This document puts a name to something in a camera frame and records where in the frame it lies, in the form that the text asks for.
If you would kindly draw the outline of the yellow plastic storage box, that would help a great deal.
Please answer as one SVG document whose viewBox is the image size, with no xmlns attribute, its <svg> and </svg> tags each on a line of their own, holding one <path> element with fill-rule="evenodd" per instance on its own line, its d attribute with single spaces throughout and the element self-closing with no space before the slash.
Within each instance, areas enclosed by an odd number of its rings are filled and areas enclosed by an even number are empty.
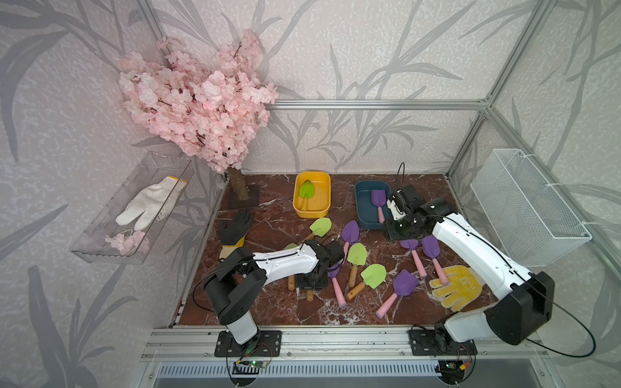
<svg viewBox="0 0 621 388">
<path fill-rule="evenodd" d="M 308 198 L 301 195 L 300 190 L 309 181 L 314 194 Z M 323 171 L 304 171 L 296 176 L 294 185 L 293 207 L 300 218 L 315 219 L 328 215 L 331 207 L 331 177 Z"/>
</svg>

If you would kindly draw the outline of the large green shovel blue tip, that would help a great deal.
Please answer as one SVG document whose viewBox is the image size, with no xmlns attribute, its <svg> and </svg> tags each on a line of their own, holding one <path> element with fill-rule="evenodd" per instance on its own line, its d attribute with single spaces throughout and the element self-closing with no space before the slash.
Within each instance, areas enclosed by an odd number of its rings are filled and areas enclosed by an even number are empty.
<svg viewBox="0 0 621 388">
<path fill-rule="evenodd" d="M 300 210 L 307 211 L 309 200 L 315 195 L 315 185 L 310 180 L 305 180 L 299 188 L 299 196 L 302 199 Z"/>
</svg>

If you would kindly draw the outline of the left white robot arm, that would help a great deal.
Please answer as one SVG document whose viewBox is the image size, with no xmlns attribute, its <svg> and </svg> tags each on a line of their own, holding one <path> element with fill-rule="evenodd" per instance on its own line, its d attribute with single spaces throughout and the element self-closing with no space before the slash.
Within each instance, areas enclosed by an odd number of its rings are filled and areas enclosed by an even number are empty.
<svg viewBox="0 0 621 388">
<path fill-rule="evenodd" d="M 202 281 L 218 322 L 238 345 L 260 338 L 251 308 L 260 292 L 273 282 L 294 277 L 294 286 L 319 291 L 328 286 L 328 273 L 344 260 L 344 248 L 336 240 L 321 244 L 315 239 L 278 252 L 235 249 Z"/>
</svg>

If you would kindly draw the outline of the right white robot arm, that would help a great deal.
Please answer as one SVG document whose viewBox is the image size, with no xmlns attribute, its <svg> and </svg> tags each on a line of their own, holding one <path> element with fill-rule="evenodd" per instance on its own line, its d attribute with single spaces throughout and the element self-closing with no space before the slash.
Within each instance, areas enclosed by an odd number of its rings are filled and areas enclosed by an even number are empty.
<svg viewBox="0 0 621 388">
<path fill-rule="evenodd" d="M 519 345 L 551 319 L 555 282 L 499 251 L 444 199 L 425 201 L 412 185 L 389 195 L 387 231 L 404 239 L 429 235 L 448 246 L 491 289 L 490 307 L 452 315 L 440 329 L 454 342 L 496 337 Z"/>
</svg>

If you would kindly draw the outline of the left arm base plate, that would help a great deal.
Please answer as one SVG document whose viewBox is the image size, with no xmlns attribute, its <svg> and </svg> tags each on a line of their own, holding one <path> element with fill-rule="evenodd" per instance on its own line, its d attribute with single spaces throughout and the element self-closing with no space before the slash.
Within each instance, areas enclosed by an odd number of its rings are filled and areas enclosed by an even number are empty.
<svg viewBox="0 0 621 388">
<path fill-rule="evenodd" d="M 282 331 L 258 331 L 244 344 L 239 344 L 229 331 L 218 335 L 215 357 L 278 357 L 281 352 Z"/>
</svg>

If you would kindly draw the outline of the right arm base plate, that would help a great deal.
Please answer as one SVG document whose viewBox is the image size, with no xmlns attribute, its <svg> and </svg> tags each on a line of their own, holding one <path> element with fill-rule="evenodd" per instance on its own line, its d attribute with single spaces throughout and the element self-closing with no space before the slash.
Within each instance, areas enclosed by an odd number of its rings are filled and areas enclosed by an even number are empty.
<svg viewBox="0 0 621 388">
<path fill-rule="evenodd" d="M 443 329 L 428 329 L 419 325 L 410 327 L 409 345 L 412 355 L 419 357 L 474 358 L 477 348 L 473 340 L 456 342 Z"/>
</svg>

